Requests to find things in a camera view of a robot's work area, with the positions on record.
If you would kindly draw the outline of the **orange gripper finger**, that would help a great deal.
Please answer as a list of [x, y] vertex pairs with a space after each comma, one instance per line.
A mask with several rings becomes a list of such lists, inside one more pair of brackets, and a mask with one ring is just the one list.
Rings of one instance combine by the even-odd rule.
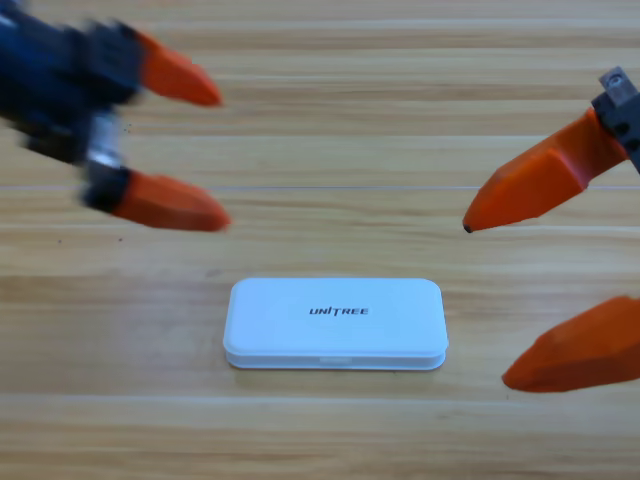
[[513, 389], [560, 393], [639, 378], [639, 300], [618, 296], [538, 337], [502, 375]]
[[116, 217], [147, 227], [216, 232], [231, 216], [205, 189], [172, 177], [132, 171]]

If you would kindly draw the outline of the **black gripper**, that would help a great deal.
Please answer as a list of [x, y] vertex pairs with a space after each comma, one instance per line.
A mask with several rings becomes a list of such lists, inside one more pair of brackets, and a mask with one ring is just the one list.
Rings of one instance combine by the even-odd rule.
[[116, 108], [142, 82], [165, 98], [223, 103], [200, 65], [147, 33], [119, 22], [54, 27], [23, 9], [2, 10], [1, 117], [26, 149], [81, 170], [89, 208], [114, 213], [131, 184]]
[[639, 171], [639, 89], [620, 67], [578, 119], [499, 167], [462, 220], [475, 232], [538, 218], [629, 160]]

